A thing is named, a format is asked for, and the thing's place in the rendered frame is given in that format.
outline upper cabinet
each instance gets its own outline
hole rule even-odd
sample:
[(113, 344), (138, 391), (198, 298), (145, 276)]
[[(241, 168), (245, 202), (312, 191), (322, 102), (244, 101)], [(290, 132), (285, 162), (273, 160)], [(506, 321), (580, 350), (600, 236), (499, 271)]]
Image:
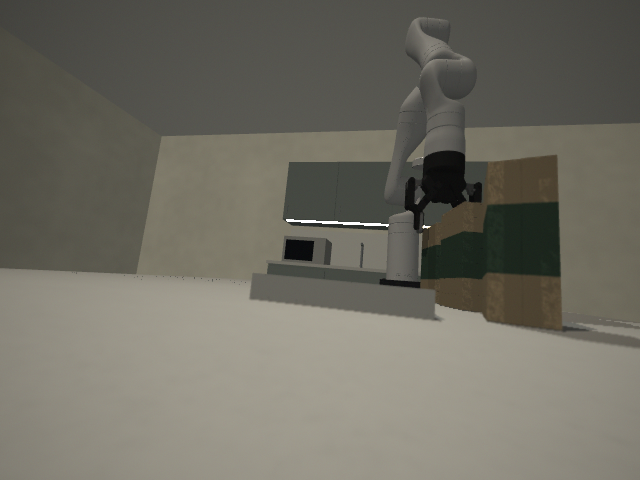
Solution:
[[(283, 218), (293, 225), (315, 220), (338, 222), (336, 227), (386, 229), (391, 215), (405, 211), (404, 206), (384, 200), (390, 166), (390, 162), (291, 162)], [(486, 162), (467, 162), (465, 179), (484, 184), (486, 172)], [(401, 175), (419, 181), (422, 170), (412, 169), (408, 161)], [(448, 204), (429, 204), (424, 210), (425, 225), (440, 222), (450, 209)], [(350, 222), (369, 225), (341, 225)]]

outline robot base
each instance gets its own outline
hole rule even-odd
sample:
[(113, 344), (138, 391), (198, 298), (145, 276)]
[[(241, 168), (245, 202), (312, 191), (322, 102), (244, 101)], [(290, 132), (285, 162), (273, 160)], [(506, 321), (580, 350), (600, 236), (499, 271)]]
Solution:
[(380, 279), (380, 285), (391, 285), (393, 287), (420, 288), (420, 282), (405, 282), (403, 280), (387, 280), (386, 278)]
[(398, 317), (436, 318), (436, 291), (426, 288), (389, 288), (375, 283), (254, 273), (249, 299)]

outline beige wall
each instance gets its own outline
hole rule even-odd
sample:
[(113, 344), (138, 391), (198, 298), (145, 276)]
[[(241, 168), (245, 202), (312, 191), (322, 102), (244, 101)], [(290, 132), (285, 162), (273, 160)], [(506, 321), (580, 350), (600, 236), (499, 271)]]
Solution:
[[(466, 137), (468, 161), (558, 155), (563, 311), (640, 320), (640, 124), (477, 128)], [(291, 227), (282, 212), (289, 162), (388, 162), (394, 139), (163, 137), (138, 273), (250, 280), (280, 260), (285, 235), (329, 238), (332, 264), (345, 266), (359, 264), (363, 242), (363, 267), (384, 269), (386, 233)]]
[(0, 29), (0, 268), (135, 273), (159, 147)]

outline gray ceiling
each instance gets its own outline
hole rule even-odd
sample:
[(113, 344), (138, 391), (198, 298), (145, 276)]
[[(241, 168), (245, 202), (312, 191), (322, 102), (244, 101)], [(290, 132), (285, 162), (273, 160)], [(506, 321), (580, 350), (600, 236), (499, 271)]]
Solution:
[(471, 58), (467, 127), (640, 123), (631, 0), (3, 0), (0, 27), (161, 135), (393, 130), (416, 17)]

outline floor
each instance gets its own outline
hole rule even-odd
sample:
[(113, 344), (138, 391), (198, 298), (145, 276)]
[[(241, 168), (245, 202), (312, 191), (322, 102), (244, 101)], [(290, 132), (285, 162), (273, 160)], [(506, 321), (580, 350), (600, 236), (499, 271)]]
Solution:
[(249, 290), (0, 269), (0, 478), (640, 478), (640, 324)]

